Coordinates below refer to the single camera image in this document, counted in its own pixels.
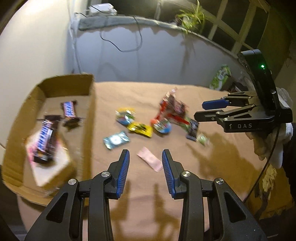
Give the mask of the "right white gloved hand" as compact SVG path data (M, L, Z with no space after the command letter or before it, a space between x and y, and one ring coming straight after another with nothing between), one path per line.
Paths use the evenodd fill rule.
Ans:
M269 163L272 164L274 168L279 169L283 163L283 145L292 139L292 123L282 123L280 125L277 140L275 140L277 133L278 128L275 128L268 135L259 132L245 134L250 140L253 140L254 152L259 157L260 161L263 161L265 158L269 158L274 142L276 142Z

